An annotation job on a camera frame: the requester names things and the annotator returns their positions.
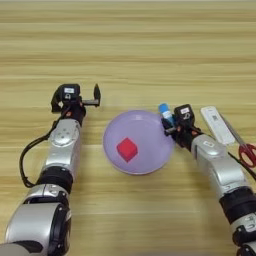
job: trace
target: silver robot arm segment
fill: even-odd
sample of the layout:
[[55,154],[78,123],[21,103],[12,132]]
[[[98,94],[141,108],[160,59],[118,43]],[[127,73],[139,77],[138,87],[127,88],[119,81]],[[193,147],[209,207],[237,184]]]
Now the silver robot arm segment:
[[[49,135],[50,150],[39,179],[8,224],[1,256],[63,256],[69,249],[69,194],[76,177],[87,105],[79,95],[77,84],[62,85],[54,94],[52,112],[64,114]],[[94,96],[88,105],[99,106],[98,86]]]
[[193,140],[191,153],[216,191],[233,241],[241,247],[237,255],[256,255],[256,197],[240,165],[224,145],[204,134]]
[[224,145],[194,126],[190,105],[175,108],[170,120],[163,116],[165,134],[191,151],[199,168],[209,177],[231,225],[233,242],[240,247],[237,256],[256,256],[256,196],[241,166]]

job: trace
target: black cable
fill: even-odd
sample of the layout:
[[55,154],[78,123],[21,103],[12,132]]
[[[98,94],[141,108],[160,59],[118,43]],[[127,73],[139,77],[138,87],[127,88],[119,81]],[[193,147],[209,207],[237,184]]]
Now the black cable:
[[240,161],[238,158],[236,158],[234,155],[232,155],[230,152],[228,152],[228,154],[234,159],[236,160],[240,165],[242,165],[244,167],[244,169],[253,177],[253,179],[256,181],[256,173],[250,169],[248,166],[246,166],[242,161]]
[[31,183],[29,180],[28,180],[28,177],[25,175],[25,172],[24,172],[24,167],[23,167],[23,161],[24,161],[24,157],[25,155],[27,154],[27,152],[33,148],[34,146],[38,145],[39,143],[45,141],[45,140],[48,140],[48,138],[50,137],[52,131],[56,128],[56,126],[58,125],[59,121],[68,113],[68,111],[70,110],[71,108],[71,105],[69,105],[67,107],[67,109],[61,114],[61,116],[53,123],[53,126],[52,128],[50,129],[49,132],[47,132],[45,135],[31,141],[22,151],[21,155],[20,155],[20,160],[19,160],[19,168],[20,168],[20,176],[21,176],[21,179],[24,183],[24,185],[27,187],[27,188],[32,188],[33,186],[35,186],[35,184]]

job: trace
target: lavender plastic bowl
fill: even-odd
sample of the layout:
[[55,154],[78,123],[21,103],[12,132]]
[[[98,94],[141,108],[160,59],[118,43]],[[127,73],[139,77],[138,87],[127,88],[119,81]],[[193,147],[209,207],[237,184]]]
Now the lavender plastic bowl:
[[[138,148],[138,154],[128,163],[116,149],[127,137]],[[173,147],[172,138],[164,134],[160,116],[143,110],[117,116],[107,126],[103,137],[103,148],[110,162],[117,169],[132,175],[147,174],[161,168],[168,162]]]

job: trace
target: table surface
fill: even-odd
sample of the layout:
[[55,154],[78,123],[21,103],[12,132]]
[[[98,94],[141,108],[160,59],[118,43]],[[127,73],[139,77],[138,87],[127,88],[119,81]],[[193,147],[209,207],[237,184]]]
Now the table surface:
[[[235,255],[228,221],[189,152],[176,147],[161,170],[128,176],[106,159],[102,136],[123,111],[157,112],[168,102],[190,103],[208,133],[199,110],[217,106],[256,143],[256,2],[1,2],[0,38],[2,239],[27,193],[19,155],[56,118],[53,92],[79,83],[91,98],[99,83],[102,106],[88,108],[82,130],[69,255]],[[32,181],[47,150],[44,143],[26,157]]]

